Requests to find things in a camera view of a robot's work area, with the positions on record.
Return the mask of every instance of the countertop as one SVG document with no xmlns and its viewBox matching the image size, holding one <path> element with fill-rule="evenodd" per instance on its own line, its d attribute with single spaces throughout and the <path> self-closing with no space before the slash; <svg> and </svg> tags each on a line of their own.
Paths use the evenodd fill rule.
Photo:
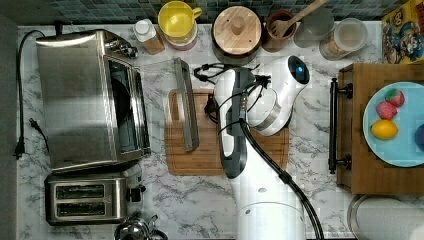
<svg viewBox="0 0 424 240">
<path fill-rule="evenodd" d="M 328 171 L 329 98 L 331 78 L 339 69 L 353 62 L 381 62 L 381 27 L 379 22 L 366 22 L 369 39 L 364 48 L 340 61 L 327 61 L 319 53 L 318 44 L 298 48 L 292 41 L 277 53 L 259 49 L 249 66 L 268 63 L 276 58 L 296 55 L 310 70 L 311 81 L 298 96 L 290 122 L 290 150 L 288 172 L 304 190 L 322 223 L 326 238 L 351 238 L 346 214 L 353 196 L 336 186 L 336 176 Z M 166 50 L 151 56 L 136 41 L 132 25 L 66 26 L 64 33 L 104 28 L 137 46 L 140 56 L 135 65 L 170 60 L 180 57 L 191 69 L 201 64 L 218 62 L 211 48 L 211 25 L 199 25 L 197 44 L 189 51 Z M 53 27 L 20 27 L 19 40 L 32 29 L 54 35 Z M 18 239 L 112 239 L 115 225 L 51 227 L 45 221 L 44 184 L 50 173 L 49 156 L 44 141 L 32 129 L 28 119 L 39 121 L 44 129 L 43 104 L 38 73 L 35 37 L 29 39 L 23 54 L 23 87 L 25 141 L 27 154 L 18 161 Z M 193 88 L 212 88 L 191 76 Z M 143 183 L 147 187 L 144 205 L 132 204 L 131 210 L 141 209 L 146 219 L 157 214 L 158 228 L 170 239 L 233 238 L 235 236 L 235 203 L 225 176 L 173 176 L 166 163 L 164 128 L 161 116 L 161 97 L 155 94 L 160 85 L 143 82 L 152 154 L 141 159 Z M 307 237 L 313 229 L 307 223 Z"/>
</svg>

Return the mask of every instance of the tile backsplash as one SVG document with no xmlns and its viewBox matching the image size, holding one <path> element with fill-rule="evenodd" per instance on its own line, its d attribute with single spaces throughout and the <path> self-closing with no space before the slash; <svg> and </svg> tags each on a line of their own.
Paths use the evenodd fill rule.
<svg viewBox="0 0 424 240">
<path fill-rule="evenodd" d="M 170 0 L 49 0 L 73 24 L 135 23 L 149 18 L 157 23 L 157 14 Z M 230 6 L 245 6 L 254 10 L 263 21 L 278 9 L 297 13 L 312 0 L 185 0 L 191 7 L 200 7 L 203 14 L 198 23 L 212 23 L 216 16 Z M 380 20 L 405 0 L 330 0 L 336 20 L 354 17 L 361 20 Z"/>
</svg>

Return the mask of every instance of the toaster oven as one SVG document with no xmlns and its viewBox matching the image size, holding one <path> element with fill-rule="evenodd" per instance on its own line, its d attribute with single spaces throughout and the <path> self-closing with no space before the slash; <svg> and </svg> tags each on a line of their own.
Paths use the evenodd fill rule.
<svg viewBox="0 0 424 240">
<path fill-rule="evenodd" d="M 36 41 L 54 174 L 129 167 L 150 153 L 137 49 L 106 30 Z"/>
</svg>

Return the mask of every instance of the toaster oven door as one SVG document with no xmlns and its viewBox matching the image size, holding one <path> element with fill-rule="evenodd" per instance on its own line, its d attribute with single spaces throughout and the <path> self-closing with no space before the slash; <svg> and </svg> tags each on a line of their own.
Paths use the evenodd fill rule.
<svg viewBox="0 0 424 240">
<path fill-rule="evenodd" d="M 115 152 L 118 161 L 130 161 L 150 153 L 140 74 L 132 65 L 116 58 L 104 57 L 106 79 L 113 95 L 111 116 Z"/>
</svg>

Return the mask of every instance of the wooden box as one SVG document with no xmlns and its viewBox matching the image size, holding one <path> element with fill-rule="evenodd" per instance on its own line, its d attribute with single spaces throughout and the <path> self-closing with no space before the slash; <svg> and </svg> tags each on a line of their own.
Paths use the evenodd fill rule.
<svg viewBox="0 0 424 240">
<path fill-rule="evenodd" d="M 337 155 L 350 154 L 352 168 L 337 167 L 337 184 L 353 194 L 423 195 L 424 166 L 399 168 L 384 162 L 368 147 L 362 130 L 371 97 L 394 82 L 424 84 L 423 66 L 355 63 L 341 69 L 338 79 L 339 88 L 353 84 L 353 98 L 338 98 Z"/>
</svg>

